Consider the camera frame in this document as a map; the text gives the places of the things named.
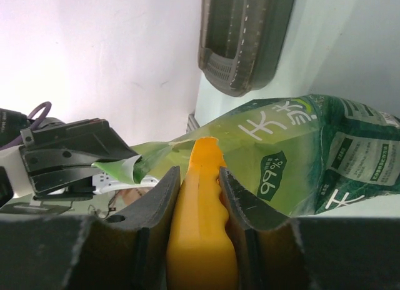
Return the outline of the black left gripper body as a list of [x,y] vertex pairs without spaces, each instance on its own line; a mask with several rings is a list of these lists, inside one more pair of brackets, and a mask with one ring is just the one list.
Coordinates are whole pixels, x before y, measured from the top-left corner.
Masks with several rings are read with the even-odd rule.
[[29,114],[1,108],[1,165],[15,161],[19,148],[23,145],[21,131],[45,130],[65,125],[65,122],[49,117],[51,108],[34,108]]

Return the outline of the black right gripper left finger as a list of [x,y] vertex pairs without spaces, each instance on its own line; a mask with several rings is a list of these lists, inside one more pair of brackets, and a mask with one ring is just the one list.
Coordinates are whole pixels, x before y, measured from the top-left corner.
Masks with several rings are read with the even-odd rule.
[[1,288],[161,289],[180,186],[180,168],[173,166],[107,219],[2,214]]

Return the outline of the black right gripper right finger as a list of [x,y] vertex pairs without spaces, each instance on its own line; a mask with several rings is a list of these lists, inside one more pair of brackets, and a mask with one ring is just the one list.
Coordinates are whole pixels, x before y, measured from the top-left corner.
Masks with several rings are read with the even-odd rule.
[[287,217],[225,167],[219,183],[243,289],[399,288],[398,218]]

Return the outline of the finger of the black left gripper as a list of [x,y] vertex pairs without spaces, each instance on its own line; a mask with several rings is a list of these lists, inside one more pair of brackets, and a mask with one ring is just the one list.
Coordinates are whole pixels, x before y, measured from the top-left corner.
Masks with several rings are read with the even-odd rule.
[[95,161],[113,162],[137,156],[105,119],[86,119],[33,131],[24,152],[85,154]]
[[41,198],[99,173],[100,169],[91,165],[55,167],[30,172],[29,180],[35,195]]

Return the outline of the yellow plastic scoop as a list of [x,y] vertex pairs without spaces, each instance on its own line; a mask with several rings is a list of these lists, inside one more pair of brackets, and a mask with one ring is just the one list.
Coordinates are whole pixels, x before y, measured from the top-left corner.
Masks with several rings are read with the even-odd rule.
[[226,232],[219,170],[226,163],[217,139],[196,140],[180,187],[166,253],[168,289],[237,289],[234,245]]

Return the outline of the green litter bag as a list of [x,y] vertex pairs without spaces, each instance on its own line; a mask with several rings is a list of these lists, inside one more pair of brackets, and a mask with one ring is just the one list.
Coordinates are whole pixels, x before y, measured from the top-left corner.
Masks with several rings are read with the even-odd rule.
[[287,215],[319,214],[399,194],[399,119],[322,94],[255,99],[168,142],[134,146],[133,161],[97,162],[126,184],[187,169],[194,143],[213,138],[232,175]]

